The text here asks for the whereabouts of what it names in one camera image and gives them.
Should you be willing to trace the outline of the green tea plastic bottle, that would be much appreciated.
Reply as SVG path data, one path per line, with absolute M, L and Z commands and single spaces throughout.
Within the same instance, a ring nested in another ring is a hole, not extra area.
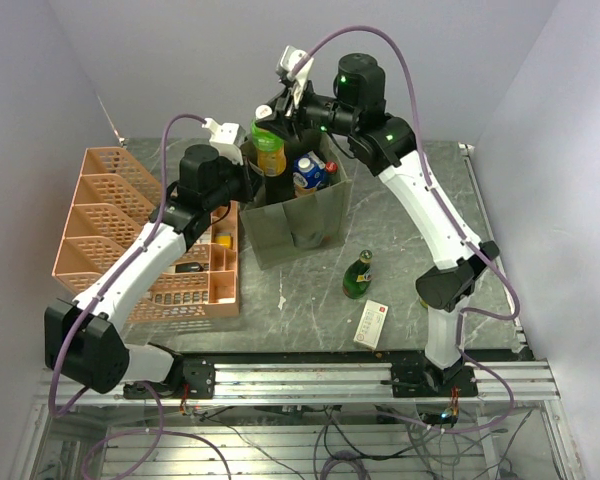
M 273 133 L 256 125 L 273 113 L 268 105 L 256 108 L 251 123 L 252 142 L 256 149 L 256 164 L 259 171 L 266 177 L 277 177 L 284 173 L 287 165 L 284 142 Z

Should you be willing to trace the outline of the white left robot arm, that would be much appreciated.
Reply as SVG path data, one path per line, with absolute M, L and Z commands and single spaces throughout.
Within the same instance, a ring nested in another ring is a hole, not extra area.
M 189 147 L 165 205 L 132 246 L 72 301 L 47 307 L 45 363 L 52 379 L 65 376 L 100 394 L 122 382 L 148 381 L 158 395 L 176 395 L 184 383 L 182 357 L 160 346 L 127 344 L 121 330 L 159 276 L 209 229 L 213 212 L 252 200 L 258 183 L 239 146 L 211 140 Z

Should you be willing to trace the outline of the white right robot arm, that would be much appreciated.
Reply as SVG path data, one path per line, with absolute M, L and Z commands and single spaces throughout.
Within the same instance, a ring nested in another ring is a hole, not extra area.
M 269 101 L 270 113 L 258 127 L 290 140 L 306 130 L 346 138 L 353 156 L 392 192 L 426 242 L 434 265 L 415 282 L 428 306 L 428 336 L 422 387 L 445 394 L 463 367 L 463 328 L 458 320 L 475 284 L 499 249 L 466 225 L 441 190 L 428 160 L 417 150 L 410 124 L 386 111 L 385 72 L 368 54 L 352 53 L 338 62 L 333 96 L 314 92 L 313 59 L 288 46 L 276 72 L 284 86 Z

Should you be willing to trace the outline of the blue pineapple juice carton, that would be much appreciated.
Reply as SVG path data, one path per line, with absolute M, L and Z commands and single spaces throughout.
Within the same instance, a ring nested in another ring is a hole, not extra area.
M 297 197 L 315 193 L 327 183 L 326 164 L 313 151 L 294 161 L 294 190 Z

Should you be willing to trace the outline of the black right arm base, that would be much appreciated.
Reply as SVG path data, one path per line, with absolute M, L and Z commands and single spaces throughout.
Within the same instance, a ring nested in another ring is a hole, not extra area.
M 429 362 L 394 364 L 387 381 L 395 398 L 476 397 L 478 387 L 474 369 L 462 361 L 441 370 Z

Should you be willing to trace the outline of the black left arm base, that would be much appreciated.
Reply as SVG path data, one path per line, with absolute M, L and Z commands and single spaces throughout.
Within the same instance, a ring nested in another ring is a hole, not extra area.
M 216 384 L 212 355 L 183 354 L 132 359 L 121 385 L 128 400 L 150 399 L 149 388 L 161 399 L 211 399 Z

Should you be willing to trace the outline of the green canvas tote bag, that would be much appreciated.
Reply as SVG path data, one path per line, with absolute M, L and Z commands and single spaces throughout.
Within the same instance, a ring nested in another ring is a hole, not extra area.
M 315 152 L 337 165 L 334 183 L 314 193 L 268 204 L 266 188 L 240 212 L 256 261 L 262 270 L 295 261 L 344 244 L 353 180 L 348 177 L 339 145 L 327 134 L 306 130 L 285 144 L 291 160 Z

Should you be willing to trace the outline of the cola glass bottle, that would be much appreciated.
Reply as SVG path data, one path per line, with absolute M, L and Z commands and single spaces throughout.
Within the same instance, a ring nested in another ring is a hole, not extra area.
M 329 161 L 325 164 L 325 185 L 333 186 L 339 182 L 340 169 L 336 162 Z

